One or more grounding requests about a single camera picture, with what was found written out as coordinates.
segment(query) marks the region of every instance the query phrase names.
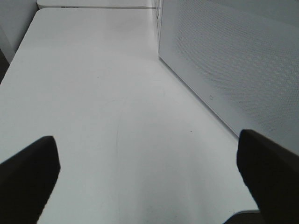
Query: white metal panel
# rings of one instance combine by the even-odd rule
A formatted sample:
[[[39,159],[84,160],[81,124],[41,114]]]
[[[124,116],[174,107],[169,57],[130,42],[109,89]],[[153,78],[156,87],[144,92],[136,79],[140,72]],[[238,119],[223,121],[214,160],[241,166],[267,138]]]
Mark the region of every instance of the white metal panel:
[[[236,134],[299,154],[298,14],[292,0],[165,0],[160,56]]]

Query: table surface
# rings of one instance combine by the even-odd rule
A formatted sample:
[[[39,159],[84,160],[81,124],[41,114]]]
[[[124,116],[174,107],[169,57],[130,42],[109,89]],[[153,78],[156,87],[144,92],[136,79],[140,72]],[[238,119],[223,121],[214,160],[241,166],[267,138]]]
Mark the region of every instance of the table surface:
[[[37,0],[39,8],[45,7],[129,7],[153,8],[153,0]]]
[[[53,135],[48,223],[220,224],[256,209],[237,138],[158,58],[154,9],[37,12],[0,85],[0,160]]]

